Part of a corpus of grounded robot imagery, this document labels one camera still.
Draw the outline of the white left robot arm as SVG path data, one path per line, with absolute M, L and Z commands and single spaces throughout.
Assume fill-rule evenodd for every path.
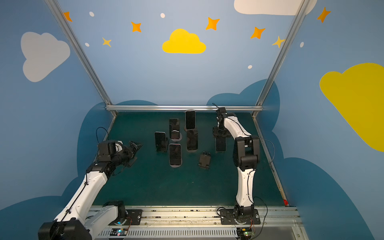
M 38 231 L 40 240 L 94 240 L 109 224 L 123 225 L 129 220 L 123 201 L 111 201 L 91 218 L 87 214 L 115 169 L 131 167 L 143 145 L 120 141 L 98 144 L 97 160 L 86 170 L 84 180 L 65 208 L 52 222 L 43 223 Z

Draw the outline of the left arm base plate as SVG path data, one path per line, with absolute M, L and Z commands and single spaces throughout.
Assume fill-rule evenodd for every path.
M 138 226 L 141 223 L 142 213 L 141 209 L 128 209 L 125 218 L 111 222 L 110 226 Z

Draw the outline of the purple phone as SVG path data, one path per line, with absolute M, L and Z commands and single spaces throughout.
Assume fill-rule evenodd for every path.
M 180 144 L 169 145 L 169 156 L 170 165 L 181 165 L 182 164 L 182 146 Z

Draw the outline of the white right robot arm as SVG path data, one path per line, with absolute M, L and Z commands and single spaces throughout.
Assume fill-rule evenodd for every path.
M 256 216 L 253 198 L 253 184 L 260 161 L 260 138 L 251 135 L 240 123 L 238 117 L 228 113 L 226 108 L 217 107 L 217 126 L 213 128 L 215 139 L 234 139 L 233 161 L 238 171 L 238 192 L 234 206 L 234 219 L 245 224 Z

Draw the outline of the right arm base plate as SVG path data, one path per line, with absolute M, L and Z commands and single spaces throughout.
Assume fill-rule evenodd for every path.
M 218 208 L 217 215 L 222 225 L 260 225 L 261 220 L 259 212 L 253 209 L 248 213 L 241 213 L 241 211 L 234 209 Z

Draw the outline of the black folding phone stand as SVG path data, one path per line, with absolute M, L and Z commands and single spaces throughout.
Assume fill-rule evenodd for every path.
M 199 158 L 199 164 L 198 166 L 203 169 L 209 169 L 211 163 L 211 153 L 209 152 L 202 152 Z

